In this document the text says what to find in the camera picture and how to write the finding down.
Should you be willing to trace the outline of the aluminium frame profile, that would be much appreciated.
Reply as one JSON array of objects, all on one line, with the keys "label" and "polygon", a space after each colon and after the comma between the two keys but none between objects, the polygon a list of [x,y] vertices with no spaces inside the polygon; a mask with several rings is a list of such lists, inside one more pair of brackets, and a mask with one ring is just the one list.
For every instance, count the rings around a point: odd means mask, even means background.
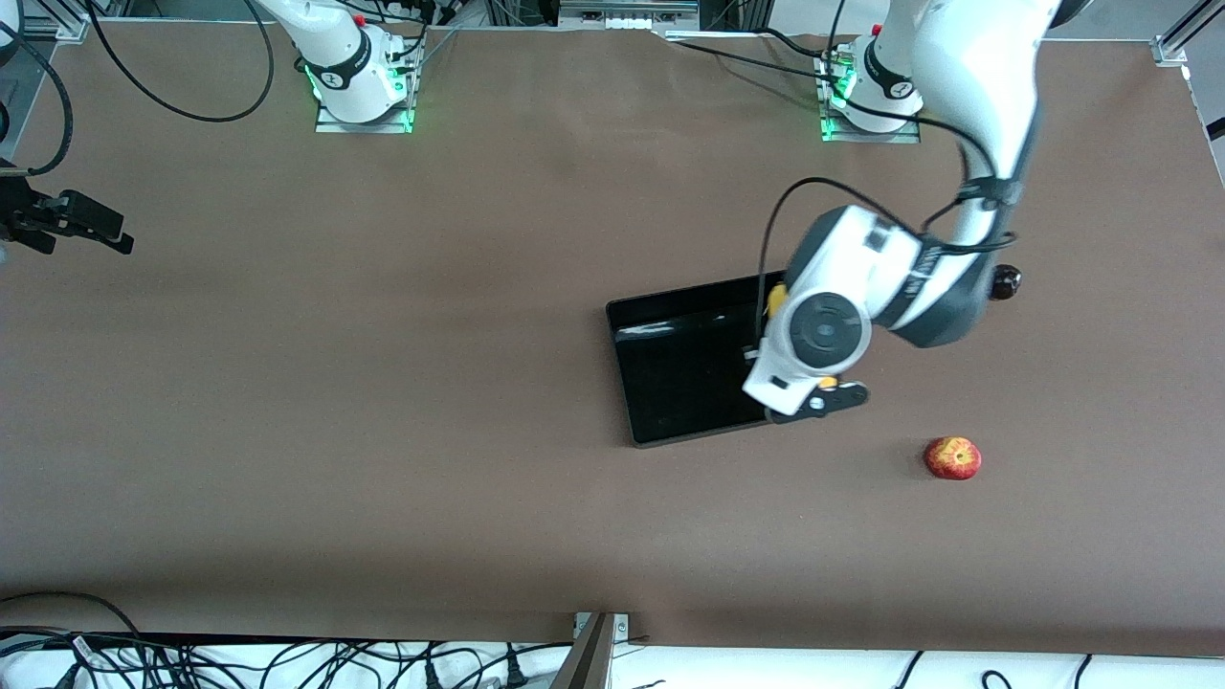
[{"label": "aluminium frame profile", "polygon": [[78,43],[89,26],[87,0],[20,0],[24,36]]},{"label": "aluminium frame profile", "polygon": [[1159,67],[1186,64],[1186,48],[1196,36],[1225,13],[1225,0],[1196,0],[1191,9],[1149,43],[1152,60]]}]

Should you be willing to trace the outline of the black rectangular plastic tray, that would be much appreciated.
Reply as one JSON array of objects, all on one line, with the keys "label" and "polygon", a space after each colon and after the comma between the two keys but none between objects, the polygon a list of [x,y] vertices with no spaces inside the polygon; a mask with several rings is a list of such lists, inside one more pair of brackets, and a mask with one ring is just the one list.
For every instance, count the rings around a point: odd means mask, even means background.
[{"label": "black rectangular plastic tray", "polygon": [[657,447],[764,425],[764,407],[744,394],[757,345],[758,278],[608,302],[608,329],[628,436]]}]

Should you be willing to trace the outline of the red yellow apple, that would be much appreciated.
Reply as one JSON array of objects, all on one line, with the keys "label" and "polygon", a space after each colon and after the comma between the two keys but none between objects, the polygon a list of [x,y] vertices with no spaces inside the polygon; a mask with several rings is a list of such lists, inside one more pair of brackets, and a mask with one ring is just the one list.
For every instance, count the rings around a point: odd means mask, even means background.
[{"label": "red yellow apple", "polygon": [[924,447],[924,466],[946,481],[968,481],[982,466],[982,454],[967,436],[936,436]]}]

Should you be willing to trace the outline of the yellow banana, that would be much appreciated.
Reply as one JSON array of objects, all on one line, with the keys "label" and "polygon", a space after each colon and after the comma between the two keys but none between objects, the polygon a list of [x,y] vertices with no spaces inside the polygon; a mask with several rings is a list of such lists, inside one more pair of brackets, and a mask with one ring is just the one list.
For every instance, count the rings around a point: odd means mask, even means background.
[{"label": "yellow banana", "polygon": [[762,349],[786,356],[822,379],[835,376],[858,349],[858,311],[845,325],[843,306],[842,297],[832,293],[793,295],[782,283],[771,288]]}]

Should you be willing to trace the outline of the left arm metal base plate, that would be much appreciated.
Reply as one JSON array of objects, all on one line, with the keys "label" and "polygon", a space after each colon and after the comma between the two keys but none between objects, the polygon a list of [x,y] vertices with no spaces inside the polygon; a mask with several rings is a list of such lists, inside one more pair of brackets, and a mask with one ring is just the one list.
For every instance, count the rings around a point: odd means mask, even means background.
[{"label": "left arm metal base plate", "polygon": [[820,123],[824,143],[919,143],[922,140],[918,123],[900,123],[894,130],[873,132],[849,121],[846,112],[855,108],[849,108],[843,97],[853,96],[858,86],[858,74],[849,54],[835,53],[831,64],[815,56],[813,69],[820,75],[817,93],[821,97]]}]

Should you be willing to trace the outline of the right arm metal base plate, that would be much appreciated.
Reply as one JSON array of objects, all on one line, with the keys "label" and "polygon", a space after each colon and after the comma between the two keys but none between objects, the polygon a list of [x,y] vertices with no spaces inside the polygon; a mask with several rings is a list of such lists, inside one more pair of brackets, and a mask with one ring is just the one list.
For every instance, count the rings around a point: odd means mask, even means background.
[{"label": "right arm metal base plate", "polygon": [[417,91],[419,91],[419,65],[415,58],[407,58],[387,70],[385,82],[399,101],[387,104],[387,109],[368,123],[345,123],[318,103],[315,130],[318,132],[407,135],[414,130]]}]

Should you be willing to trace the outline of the grey metal equipment box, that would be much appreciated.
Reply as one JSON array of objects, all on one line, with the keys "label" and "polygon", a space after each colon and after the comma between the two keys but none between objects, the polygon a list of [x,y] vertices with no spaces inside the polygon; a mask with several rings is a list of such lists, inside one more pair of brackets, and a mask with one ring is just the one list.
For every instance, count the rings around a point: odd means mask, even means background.
[{"label": "grey metal equipment box", "polygon": [[699,0],[557,0],[559,28],[605,29],[608,13],[650,13],[652,32],[699,31]]}]

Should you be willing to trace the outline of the brown table mat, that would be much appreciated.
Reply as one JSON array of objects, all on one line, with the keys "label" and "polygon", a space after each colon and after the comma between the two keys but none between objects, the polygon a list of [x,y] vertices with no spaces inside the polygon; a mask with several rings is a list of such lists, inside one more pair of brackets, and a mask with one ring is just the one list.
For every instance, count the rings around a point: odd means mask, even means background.
[{"label": "brown table mat", "polygon": [[[876,332],[822,421],[638,449],[610,300],[755,271],[827,175],[920,222],[956,142],[824,143],[802,78],[650,33],[470,31],[410,135],[268,101],[190,123],[97,42],[36,184],[125,215],[0,267],[0,596],[145,633],[1225,655],[1225,188],[1181,75],[1050,42],[1041,139],[967,340]],[[924,466],[936,436],[982,454]]]}]

